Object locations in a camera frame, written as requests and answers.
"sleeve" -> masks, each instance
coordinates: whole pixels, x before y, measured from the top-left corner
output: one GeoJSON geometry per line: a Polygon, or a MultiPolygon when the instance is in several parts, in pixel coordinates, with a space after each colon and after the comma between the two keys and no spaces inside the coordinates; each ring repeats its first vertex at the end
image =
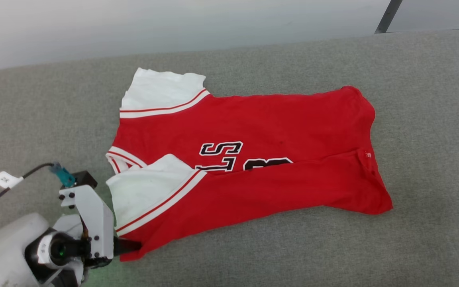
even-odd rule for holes
{"type": "Polygon", "coordinates": [[[135,260],[171,240],[293,209],[325,205],[386,212],[392,201],[367,160],[357,150],[317,161],[205,174],[169,209],[122,234],[143,247],[121,259],[135,260]]]}
{"type": "Polygon", "coordinates": [[[205,76],[156,72],[139,68],[122,99],[120,126],[106,158],[115,174],[146,167],[146,116],[187,108],[208,92],[203,88],[205,76]]]}

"cable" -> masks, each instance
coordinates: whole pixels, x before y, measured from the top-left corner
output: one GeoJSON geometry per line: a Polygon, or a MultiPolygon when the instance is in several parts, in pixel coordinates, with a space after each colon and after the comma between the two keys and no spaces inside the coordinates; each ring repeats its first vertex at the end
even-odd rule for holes
{"type": "MultiPolygon", "coordinates": [[[[31,169],[30,171],[28,171],[27,173],[25,173],[22,178],[27,178],[28,176],[32,175],[33,173],[35,173],[35,171],[38,171],[39,169],[41,169],[42,167],[52,167],[54,166],[53,163],[44,163],[42,165],[39,165],[38,167],[35,167],[34,169],[31,169]]],[[[7,193],[8,191],[10,190],[9,187],[7,187],[6,189],[3,189],[1,192],[0,192],[0,198],[5,195],[5,193],[7,193]]]]}

